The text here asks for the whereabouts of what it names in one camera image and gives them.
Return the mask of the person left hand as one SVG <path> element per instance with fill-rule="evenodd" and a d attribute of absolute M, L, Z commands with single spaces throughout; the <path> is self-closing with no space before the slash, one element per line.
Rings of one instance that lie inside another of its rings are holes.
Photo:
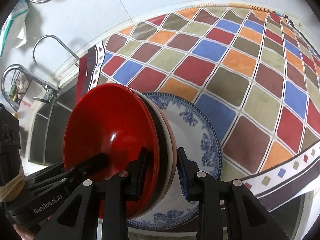
<path fill-rule="evenodd" d="M 17 224 L 14 224 L 13 227 L 22 240 L 34 240 L 35 234 L 30 230 L 22 229 Z"/>

